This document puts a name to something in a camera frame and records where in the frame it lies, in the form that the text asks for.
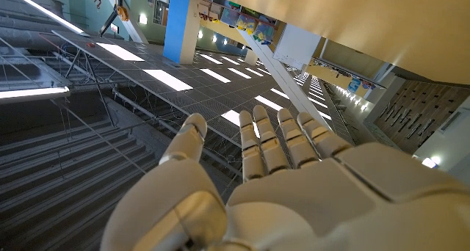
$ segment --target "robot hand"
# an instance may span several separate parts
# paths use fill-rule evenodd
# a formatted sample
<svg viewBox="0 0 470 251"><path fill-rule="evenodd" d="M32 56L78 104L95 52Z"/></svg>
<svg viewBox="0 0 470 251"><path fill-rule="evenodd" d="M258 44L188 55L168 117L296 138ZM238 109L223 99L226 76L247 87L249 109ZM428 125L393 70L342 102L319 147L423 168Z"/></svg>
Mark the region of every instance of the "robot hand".
<svg viewBox="0 0 470 251"><path fill-rule="evenodd" d="M113 211L103 250L469 250L468 188L380 144L353 148L300 113L241 112L244 183L224 206L193 114Z"/></svg>

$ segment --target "staircase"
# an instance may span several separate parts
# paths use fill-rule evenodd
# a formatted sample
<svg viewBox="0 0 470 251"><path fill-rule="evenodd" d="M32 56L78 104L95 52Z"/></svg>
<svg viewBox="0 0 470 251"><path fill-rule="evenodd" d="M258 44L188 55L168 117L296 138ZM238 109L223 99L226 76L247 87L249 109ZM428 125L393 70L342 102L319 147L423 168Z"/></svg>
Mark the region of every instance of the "staircase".
<svg viewBox="0 0 470 251"><path fill-rule="evenodd" d="M158 164L127 131L85 121L144 170ZM113 208L143 176L89 128L71 125L5 137L17 140L0 147L0 250L98 250Z"/></svg>

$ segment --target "ceiling light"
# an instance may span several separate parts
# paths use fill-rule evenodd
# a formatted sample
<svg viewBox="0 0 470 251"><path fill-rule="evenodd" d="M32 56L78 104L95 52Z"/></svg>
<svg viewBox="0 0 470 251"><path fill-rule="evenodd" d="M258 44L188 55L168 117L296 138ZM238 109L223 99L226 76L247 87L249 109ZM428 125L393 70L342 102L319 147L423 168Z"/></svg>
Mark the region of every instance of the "ceiling light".
<svg viewBox="0 0 470 251"><path fill-rule="evenodd" d="M134 55L133 53L127 51L126 49L112 44L105 44L105 43L96 43L98 46L106 49L107 51L113 53L114 55L120 57L121 59L128 60L128 61L144 61L140 57Z"/></svg>
<svg viewBox="0 0 470 251"><path fill-rule="evenodd" d="M439 156L433 156L433 157L431 157L431 160L434 161L434 163L436 163L436 164L441 163L441 157L439 157Z"/></svg>
<svg viewBox="0 0 470 251"><path fill-rule="evenodd" d="M246 74L244 74L244 73L242 73L242 72L236 70L235 68L229 68L229 70L230 70L231 72L234 72L234 73L237 74L237 75L240 75L240 76L246 78L246 79L251 79L251 77L250 77L249 75L246 75Z"/></svg>
<svg viewBox="0 0 470 251"><path fill-rule="evenodd" d="M323 113L323 112L321 112L321 111L318 111L318 113L320 113L320 115L322 115L322 117L323 117L323 118L326 118L326 119L329 119L329 120L331 120L331 117L330 117L330 115L328 115L328 114L324 114L324 113Z"/></svg>
<svg viewBox="0 0 470 251"><path fill-rule="evenodd" d="M210 75L210 76L212 76L212 77L214 77L214 78L220 80L220 81L223 82L223 83L227 83L227 82L230 82L230 81L231 81L231 80L227 79L226 77L223 77L223 76L221 76L221 75L215 73L214 71L212 71L212 70L210 70L210 69L208 69L208 68L201 68L201 70L202 70L204 73L206 73L206 74L208 74L208 75Z"/></svg>
<svg viewBox="0 0 470 251"><path fill-rule="evenodd" d="M192 87L182 82L181 80L171 76L163 70L144 70L148 75L153 76L155 79L160 80L166 85L172 87L176 91L191 90Z"/></svg>
<svg viewBox="0 0 470 251"><path fill-rule="evenodd" d="M199 54L199 55L202 56L202 57L205 58L205 59L211 60L211 61L214 62L215 64L222 64L221 61L216 60L216 59L213 59L213 58L211 58L211 57L208 56L208 55L205 55L205 54Z"/></svg>
<svg viewBox="0 0 470 251"><path fill-rule="evenodd" d="M276 111L279 111L280 109L282 109L281 106L277 105L276 103L273 103L272 101L264 98L264 97L261 97L261 96L256 96L255 99L257 101L261 101L262 103L268 105L269 107L273 108L274 110Z"/></svg>
<svg viewBox="0 0 470 251"><path fill-rule="evenodd" d="M61 17L55 15L53 12L48 11L44 7L41 7L39 4L35 3L34 1L32 1L32 0L24 0L24 1L27 2L29 5L33 6L34 8L38 9L42 13L46 14L47 16L53 18L55 21L58 21L59 23L61 23L65 27L69 28L70 30L72 30L72 31L74 31L78 34L84 34L84 31L82 29L80 29L79 27L74 26L73 24L71 24L71 23L67 22L66 20L62 19Z"/></svg>
<svg viewBox="0 0 470 251"><path fill-rule="evenodd" d="M286 98L286 99L289 99L289 97L287 97L286 93L282 93L282 92L280 92L280 91L277 90L277 89L271 89L271 91L274 92L274 93L277 93L277 94L279 94L279 95L281 95L281 96L283 96L283 97Z"/></svg>
<svg viewBox="0 0 470 251"><path fill-rule="evenodd" d="M230 121L231 123L233 123L234 125L240 127L240 119L239 119L240 114L238 112L235 112L234 110L230 110L226 112L225 114L222 114L221 116L227 119L228 121ZM253 123L253 128L254 128L256 137L259 138L258 126L256 126L255 123Z"/></svg>
<svg viewBox="0 0 470 251"><path fill-rule="evenodd" d="M323 103L317 101L317 100L314 100L313 98L310 98L310 97L307 97L310 101L313 101L314 103L322 106L322 107L325 107L325 108L328 108L328 106L324 105Z"/></svg>
<svg viewBox="0 0 470 251"><path fill-rule="evenodd" d="M435 168L437 167L438 165L430 158L425 158L422 162L422 164L426 167L429 167L429 168Z"/></svg>
<svg viewBox="0 0 470 251"><path fill-rule="evenodd" d="M268 75L271 75L271 73L269 73L269 72L267 72L267 71L265 71L265 70L262 70L261 68L258 68L258 69L261 70L261 71L263 71L263 72L265 72L265 73L268 74Z"/></svg>
<svg viewBox="0 0 470 251"><path fill-rule="evenodd" d="M67 87L42 88L33 90L9 90L0 92L0 104L21 101L38 101L50 98L68 97L71 92Z"/></svg>
<svg viewBox="0 0 470 251"><path fill-rule="evenodd" d="M147 16L145 16L145 15L140 15L140 16L139 16L139 23L141 23L141 24L147 24Z"/></svg>
<svg viewBox="0 0 470 251"><path fill-rule="evenodd" d="M252 70L251 68L245 68L245 69L248 70L248 71L250 71L250 72L252 72L252 73L255 73L255 74L258 75L258 76L263 76L263 74L260 74L260 73L258 73L258 72L256 72L256 71Z"/></svg>
<svg viewBox="0 0 470 251"><path fill-rule="evenodd" d="M318 95L315 95L315 94L313 94L312 92L309 92L309 93L310 93L311 95L313 95L313 96L317 97L318 99L322 100L322 101L324 101L324 100L325 100L324 98L322 98L322 97L320 97L320 96L318 96Z"/></svg>
<svg viewBox="0 0 470 251"><path fill-rule="evenodd" d="M233 61L232 59L229 59L228 57L222 57L222 58L225 59L225 60L227 60L227 61L229 61L229 62L234 63L235 65L240 65L240 63L235 62L235 61Z"/></svg>

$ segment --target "robotic finger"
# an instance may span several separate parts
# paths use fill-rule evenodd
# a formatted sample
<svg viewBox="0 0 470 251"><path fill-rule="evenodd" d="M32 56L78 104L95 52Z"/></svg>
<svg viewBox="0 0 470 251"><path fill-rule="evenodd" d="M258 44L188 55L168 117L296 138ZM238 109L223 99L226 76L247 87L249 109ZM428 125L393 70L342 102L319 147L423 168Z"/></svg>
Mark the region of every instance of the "robotic finger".
<svg viewBox="0 0 470 251"><path fill-rule="evenodd" d="M289 110L279 110L278 121L289 148L294 168L297 169L305 163L317 161L318 155L307 140L307 137L300 130Z"/></svg>
<svg viewBox="0 0 470 251"><path fill-rule="evenodd" d="M272 128L266 109L261 105L256 105L253 109L253 115L255 117L256 125L258 126L261 149L263 150L268 174L273 174L276 171L289 168L287 157L282 150L274 129Z"/></svg>
<svg viewBox="0 0 470 251"><path fill-rule="evenodd" d="M192 159L199 161L203 150L204 138L207 134L207 123L198 113L191 114L185 121L176 137L168 146L160 159L163 164L172 159Z"/></svg>
<svg viewBox="0 0 470 251"><path fill-rule="evenodd" d="M263 159L255 135L251 114L240 112L240 134L242 135L243 181L265 176Z"/></svg>
<svg viewBox="0 0 470 251"><path fill-rule="evenodd" d="M307 112L299 113L297 121L322 159L352 147L350 143L326 129Z"/></svg>

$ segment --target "blue pillar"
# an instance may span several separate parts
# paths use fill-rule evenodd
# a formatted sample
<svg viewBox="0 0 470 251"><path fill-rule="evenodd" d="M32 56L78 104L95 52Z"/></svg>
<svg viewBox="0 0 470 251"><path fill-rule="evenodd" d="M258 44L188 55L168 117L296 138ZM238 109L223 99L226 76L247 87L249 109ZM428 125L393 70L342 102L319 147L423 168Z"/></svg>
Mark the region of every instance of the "blue pillar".
<svg viewBox="0 0 470 251"><path fill-rule="evenodd" d="M180 64L191 64L198 41L199 0L170 0L163 55Z"/></svg>

